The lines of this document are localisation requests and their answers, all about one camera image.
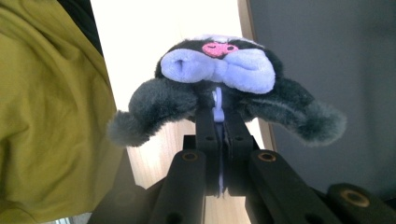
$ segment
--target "plush toy arm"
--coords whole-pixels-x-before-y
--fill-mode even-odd
[[[280,78],[272,92],[250,100],[247,108],[252,115],[281,124],[311,147],[329,145],[346,129],[347,119],[341,112],[286,78]]]
[[[143,83],[129,103],[129,112],[118,111],[108,125],[110,139],[120,146],[138,147],[165,122],[193,115],[197,104],[191,86],[165,78]]]

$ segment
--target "plush nose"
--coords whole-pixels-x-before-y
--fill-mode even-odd
[[[224,54],[238,50],[238,47],[231,44],[222,44],[218,42],[210,42],[202,47],[204,53],[210,57],[218,58]]]

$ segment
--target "black fabric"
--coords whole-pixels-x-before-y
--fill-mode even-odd
[[[90,0],[58,0],[81,32],[103,55]]]

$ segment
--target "plush toy head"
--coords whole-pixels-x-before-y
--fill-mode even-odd
[[[109,136],[122,146],[140,146],[165,122],[193,120],[197,108],[213,107],[216,87],[222,89],[223,107],[246,121],[258,117],[280,124],[309,146],[330,144],[346,127],[339,111],[283,77],[272,51],[245,38],[204,35],[163,55],[155,78],[132,96],[129,112],[119,111],[109,124]]]

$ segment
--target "olive green fabric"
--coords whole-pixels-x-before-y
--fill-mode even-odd
[[[0,0],[0,223],[92,211],[122,150],[103,57],[57,1]]]

